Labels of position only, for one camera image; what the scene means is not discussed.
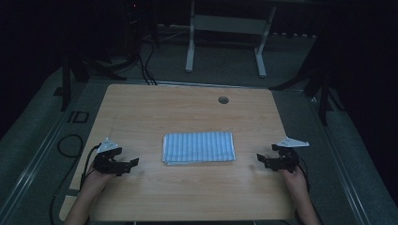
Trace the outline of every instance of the gray floor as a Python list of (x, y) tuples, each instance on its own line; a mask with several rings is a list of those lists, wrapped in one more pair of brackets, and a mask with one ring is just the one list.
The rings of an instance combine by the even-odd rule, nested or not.
[[(240, 48), (223, 43), (215, 47), (214, 43), (198, 38), (193, 73), (186, 73), (185, 39), (183, 34), (179, 36), (182, 41), (165, 40), (161, 48), (154, 52), (148, 69), (160, 84), (196, 83), (267, 88), (293, 78), (314, 43), (313, 39), (306, 37), (270, 37), (263, 54), (268, 76), (261, 79), (257, 76), (251, 42)], [(144, 59), (149, 50), (148, 46), (143, 47)], [(144, 83), (138, 67), (118, 73), (128, 78), (123, 83)], [(0, 223), (50, 224), (52, 196), (73, 163), (72, 158), (62, 157), (57, 152), (56, 143), (72, 133), (86, 140), (110, 83), (115, 81), (95, 75), (94, 72), (89, 83), (73, 82), (72, 102), (65, 112), (59, 111), (61, 97), (53, 96), (55, 88), (61, 85), (60, 70), (43, 84), (21, 118), (0, 142), (0, 203), (1, 216), (5, 216)], [(298, 149), (298, 153), (308, 165), (313, 187), (311, 195), (324, 223), (397, 224), (398, 210), (349, 116), (331, 104), (333, 111), (328, 112), (329, 125), (322, 126), (316, 115), (316, 99), (308, 99), (300, 91), (305, 83), (273, 93), (286, 134), (311, 144), (308, 148)], [(72, 111), (90, 113), (87, 123), (68, 123)], [(71, 154), (79, 150), (79, 145), (73, 139), (66, 140), (61, 147), (68, 149)], [(63, 196), (68, 193), (70, 178), (62, 185), (54, 203), (56, 224), (62, 223), (57, 214)], [(255, 224), (282, 223), (255, 221)]]

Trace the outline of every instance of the white metal frame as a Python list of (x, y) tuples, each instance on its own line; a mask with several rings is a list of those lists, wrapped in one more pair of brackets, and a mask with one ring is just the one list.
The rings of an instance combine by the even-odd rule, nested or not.
[(276, 7), (272, 7), (267, 20), (218, 17), (195, 14), (195, 1), (191, 0), (191, 24), (190, 24), (190, 45), (188, 47), (187, 64), (185, 70), (193, 71), (193, 57), (195, 52), (194, 32), (195, 30), (208, 30), (218, 32), (230, 32), (241, 34), (261, 35), (261, 42), (254, 48), (254, 56), (257, 62), (258, 74), (261, 78), (267, 76), (264, 66), (263, 50), (266, 45), (269, 28), (271, 27)]

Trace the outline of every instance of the black cable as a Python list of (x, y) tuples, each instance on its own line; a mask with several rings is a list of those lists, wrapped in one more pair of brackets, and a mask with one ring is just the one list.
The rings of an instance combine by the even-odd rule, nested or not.
[(88, 168), (88, 162), (90, 161), (91, 154), (93, 154), (94, 150), (98, 149), (99, 147), (100, 147), (100, 145), (96, 145), (96, 146), (94, 146), (93, 148), (91, 148), (90, 152), (88, 153), (87, 158), (85, 159), (84, 170), (83, 170), (83, 173), (82, 173), (82, 178), (81, 178), (81, 180), (80, 180), (80, 189), (82, 189), (82, 186), (83, 186), (83, 183), (84, 183), (85, 178), (86, 178), (89, 174), (91, 174), (93, 171), (96, 170), (96, 169), (94, 168), (94, 170), (93, 170), (92, 172), (90, 172), (89, 174), (86, 174), (86, 173), (87, 173), (87, 168)]
[[(309, 181), (309, 178), (308, 178), (307, 164), (305, 163), (305, 161), (304, 161), (303, 158), (300, 158), (300, 159), (301, 159), (302, 162), (304, 163), (305, 168), (306, 168), (306, 171), (304, 171), (300, 165), (298, 165), (298, 168), (302, 171), (302, 173), (303, 173), (303, 175), (304, 175), (305, 181), (306, 181), (306, 183), (307, 183), (307, 190), (308, 190), (308, 193), (310, 193), (311, 186), (310, 186), (310, 181)], [(315, 213), (316, 213), (316, 216), (317, 216), (318, 219), (319, 219), (320, 224), (323, 225), (324, 222), (323, 222), (321, 216), (319, 215), (318, 210), (316, 209), (316, 207), (315, 207), (313, 201), (311, 201), (311, 204), (313, 205), (314, 211), (315, 211)], [(299, 217), (299, 214), (298, 214), (297, 210), (296, 210), (296, 218), (297, 218), (298, 224), (300, 224), (300, 225), (301, 225), (301, 224), (305, 225), (305, 224), (302, 222), (301, 218)]]
[[(65, 153), (61, 150), (61, 142), (63, 142), (66, 138), (70, 138), (70, 137), (76, 137), (76, 138), (78, 138), (78, 140), (80, 141), (79, 154), (76, 155), (76, 156), (71, 156), (71, 155), (65, 154)], [(51, 224), (55, 224), (55, 223), (54, 223), (54, 215), (53, 215), (53, 208), (54, 208), (55, 199), (56, 199), (56, 197), (58, 196), (59, 191), (60, 191), (62, 185), (63, 185), (64, 182), (67, 180), (67, 178), (68, 178), (70, 172), (71, 172), (72, 169), (75, 167), (75, 165), (76, 165), (78, 159), (79, 159), (80, 156), (82, 155), (82, 152), (83, 152), (83, 150), (84, 150), (84, 141), (83, 141), (82, 137), (80, 137), (79, 135), (77, 135), (77, 134), (70, 134), (70, 135), (65, 136), (64, 138), (62, 138), (62, 139), (58, 142), (58, 144), (57, 144), (57, 150), (58, 150), (58, 152), (59, 152), (62, 156), (64, 156), (64, 157), (67, 157), (67, 158), (75, 158), (75, 159), (74, 159), (74, 161), (73, 161), (73, 164), (70, 166), (68, 172), (65, 174), (64, 178), (62, 179), (61, 183), (59, 184), (58, 188), (56, 189), (55, 194), (53, 195), (53, 198), (52, 198), (52, 200), (51, 200), (51, 202), (50, 202), (49, 216), (50, 216), (50, 222), (51, 222)]]
[(146, 62), (144, 64), (143, 58), (141, 57), (141, 55), (138, 55), (138, 60), (140, 62), (140, 69), (141, 69), (141, 73), (143, 75), (143, 78), (146, 82), (146, 84), (148, 85), (158, 85), (155, 81), (155, 78), (153, 77), (152, 73), (148, 70), (148, 64), (149, 64), (149, 60), (152, 57), (153, 52), (155, 51), (155, 47), (153, 46), (153, 44), (150, 41), (144, 40), (143, 39), (143, 43), (149, 44), (151, 47), (151, 52), (149, 54), (149, 56), (146, 59)]

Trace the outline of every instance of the striped towel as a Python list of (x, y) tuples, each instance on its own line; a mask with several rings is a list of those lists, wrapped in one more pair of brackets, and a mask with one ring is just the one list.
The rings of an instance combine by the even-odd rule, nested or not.
[(231, 132), (170, 133), (164, 136), (163, 162), (168, 165), (235, 159)]

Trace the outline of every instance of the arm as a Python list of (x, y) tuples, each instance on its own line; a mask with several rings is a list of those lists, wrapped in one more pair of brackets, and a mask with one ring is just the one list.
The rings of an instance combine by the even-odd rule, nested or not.
[(90, 209), (100, 193), (105, 188), (106, 184), (115, 176), (115, 174), (102, 174), (98, 171), (93, 171), (93, 165), (87, 173), (88, 176), (84, 180), (84, 184), (77, 197), (75, 203), (70, 208), (64, 224), (85, 224), (90, 215)]
[(301, 169), (296, 168), (293, 173), (287, 170), (280, 170), (295, 203), (298, 215), (306, 225), (319, 225), (320, 222), (311, 202), (307, 190), (307, 183)]

